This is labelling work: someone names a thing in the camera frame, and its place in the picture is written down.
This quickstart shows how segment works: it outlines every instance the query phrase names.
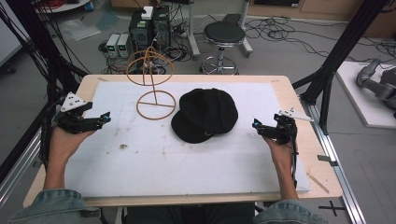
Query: wooden table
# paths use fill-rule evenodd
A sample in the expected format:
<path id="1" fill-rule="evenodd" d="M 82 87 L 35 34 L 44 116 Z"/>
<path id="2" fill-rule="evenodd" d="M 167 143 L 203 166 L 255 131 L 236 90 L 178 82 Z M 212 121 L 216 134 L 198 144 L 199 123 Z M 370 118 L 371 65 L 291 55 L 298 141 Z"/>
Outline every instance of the wooden table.
<path id="1" fill-rule="evenodd" d="M 103 81 L 129 81 L 124 75 L 90 75 L 84 77 L 77 95 L 90 101 L 94 96 L 96 87 Z M 271 83 L 282 109 L 295 108 L 304 112 L 303 107 L 292 88 L 287 77 L 282 76 L 202 76 L 202 75 L 177 75 L 172 76 L 169 82 L 254 82 Z M 296 120 L 298 127 L 297 142 L 299 145 L 300 159 L 309 181 L 311 190 L 300 193 L 301 199 L 340 197 L 342 190 L 335 176 L 333 168 L 326 161 L 319 161 L 318 155 L 324 155 L 323 149 L 310 124 L 306 120 Z M 37 193 L 42 190 L 45 178 L 44 168 L 35 178 L 23 206 L 32 203 Z M 249 193 L 249 194 L 216 194 L 216 195 L 183 195 L 183 196 L 140 196 L 117 198 L 85 198 L 90 206 L 127 206 L 150 204 L 188 204 L 188 203 L 228 203 L 228 202 L 257 202 L 277 201 L 278 193 Z"/>

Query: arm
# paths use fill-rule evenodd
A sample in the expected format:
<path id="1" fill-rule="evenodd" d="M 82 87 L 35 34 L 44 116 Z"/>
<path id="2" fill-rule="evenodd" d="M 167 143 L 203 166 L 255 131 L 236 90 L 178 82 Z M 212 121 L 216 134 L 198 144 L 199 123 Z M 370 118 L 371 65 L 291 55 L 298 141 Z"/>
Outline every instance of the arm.
<path id="1" fill-rule="evenodd" d="M 64 189 L 64 170 L 69 158 L 77 151 L 84 139 L 93 133 L 72 134 L 55 127 L 49 144 L 49 165 L 44 189 Z"/>
<path id="2" fill-rule="evenodd" d="M 290 143 L 279 145 L 269 138 L 263 138 L 271 150 L 272 160 L 274 162 L 277 179 L 280 186 L 281 200 L 294 199 L 298 200 L 297 191 L 291 178 L 291 153 Z"/>
<path id="3" fill-rule="evenodd" d="M 326 219 L 312 213 L 302 203 L 297 201 L 297 191 L 291 178 L 292 150 L 290 143 L 279 145 L 269 138 L 264 138 L 264 141 L 271 150 L 272 160 L 279 180 L 281 201 L 274 203 L 271 207 L 255 216 L 253 223 L 329 223 Z"/>
<path id="4" fill-rule="evenodd" d="M 85 223 L 85 217 L 98 217 L 98 208 L 87 207 L 81 194 L 64 188 L 64 170 L 78 146 L 94 132 L 71 134 L 56 127 L 49 144 L 49 164 L 44 190 L 27 208 L 9 221 L 29 220 L 29 223 Z"/>

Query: aluminum rail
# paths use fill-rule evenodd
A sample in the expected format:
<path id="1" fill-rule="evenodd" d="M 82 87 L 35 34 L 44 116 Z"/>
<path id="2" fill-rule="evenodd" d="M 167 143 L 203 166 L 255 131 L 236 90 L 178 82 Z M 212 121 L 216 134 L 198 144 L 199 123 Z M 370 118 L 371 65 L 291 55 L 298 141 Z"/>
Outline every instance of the aluminum rail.
<path id="1" fill-rule="evenodd" d="M 32 164 L 35 156 L 40 150 L 40 135 L 41 129 L 39 129 L 26 149 L 21 154 L 20 158 L 17 160 L 13 168 L 9 171 L 6 179 L 0 185 L 0 209 L 4 206 L 7 199 L 14 191 L 14 189 L 20 183 L 22 177 L 29 169 L 30 164 Z"/>
<path id="2" fill-rule="evenodd" d="M 341 165 L 341 162 L 338 160 L 337 153 L 335 151 L 334 146 L 332 145 L 332 140 L 330 136 L 325 134 L 319 125 L 319 116 L 320 112 L 315 105 L 307 105 L 305 102 L 302 102 L 303 106 L 307 110 L 308 116 L 314 119 L 313 128 L 317 134 L 318 140 L 321 143 L 323 150 L 327 157 L 329 157 L 329 162 L 335 163 L 336 165 L 332 168 L 335 171 L 335 175 L 340 182 L 341 188 L 343 190 L 342 199 L 345 203 L 346 210 L 348 212 L 349 218 L 352 223 L 363 224 L 366 223 L 363 213 L 361 212 L 361 208 L 359 207 L 358 201 L 352 191 L 352 187 L 350 187 L 349 182 L 347 180 L 347 176 L 344 172 L 344 169 Z"/>

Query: small stain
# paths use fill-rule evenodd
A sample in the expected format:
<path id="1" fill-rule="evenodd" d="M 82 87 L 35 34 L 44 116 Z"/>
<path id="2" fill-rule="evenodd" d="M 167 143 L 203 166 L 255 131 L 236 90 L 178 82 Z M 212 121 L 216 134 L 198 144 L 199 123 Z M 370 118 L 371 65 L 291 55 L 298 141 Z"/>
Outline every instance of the small stain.
<path id="1" fill-rule="evenodd" d="M 127 148 L 128 147 L 128 145 L 125 145 L 125 144 L 121 144 L 120 145 L 120 149 L 125 149 L 125 148 Z"/>

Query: forearm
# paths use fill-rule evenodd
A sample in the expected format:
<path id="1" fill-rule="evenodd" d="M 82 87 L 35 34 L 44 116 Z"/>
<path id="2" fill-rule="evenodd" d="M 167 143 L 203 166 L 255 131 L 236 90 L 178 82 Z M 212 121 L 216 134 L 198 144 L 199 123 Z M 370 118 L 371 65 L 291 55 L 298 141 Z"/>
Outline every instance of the forearm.
<path id="1" fill-rule="evenodd" d="M 276 168 L 277 179 L 280 186 L 281 200 L 294 199 L 298 200 L 297 191 L 294 187 L 293 179 L 291 178 L 291 171 L 288 168 Z"/>
<path id="2" fill-rule="evenodd" d="M 64 189 L 65 161 L 49 163 L 43 189 Z"/>

